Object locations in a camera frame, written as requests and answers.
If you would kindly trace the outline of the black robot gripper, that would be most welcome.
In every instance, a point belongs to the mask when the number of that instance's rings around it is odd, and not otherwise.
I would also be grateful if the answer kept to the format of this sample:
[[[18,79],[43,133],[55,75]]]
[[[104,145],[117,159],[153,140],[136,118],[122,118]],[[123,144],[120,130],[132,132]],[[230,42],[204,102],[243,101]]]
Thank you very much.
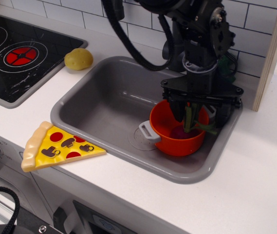
[[[240,108],[243,89],[218,73],[217,68],[208,72],[187,72],[176,78],[161,81],[163,98],[169,103],[176,121],[182,122],[185,106],[207,104],[216,107],[216,128],[223,127],[232,112]]]

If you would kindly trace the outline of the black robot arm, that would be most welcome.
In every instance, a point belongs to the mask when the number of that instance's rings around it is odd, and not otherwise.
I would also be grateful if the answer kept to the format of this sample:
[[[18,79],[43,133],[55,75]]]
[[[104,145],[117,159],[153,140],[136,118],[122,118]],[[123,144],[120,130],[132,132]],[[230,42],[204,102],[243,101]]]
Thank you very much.
[[[233,84],[234,73],[221,68],[235,37],[222,2],[142,0],[140,5],[161,16],[167,67],[185,73],[161,82],[175,119],[193,126],[199,106],[210,105],[216,108],[216,127],[224,126],[234,109],[240,108],[243,90]]]

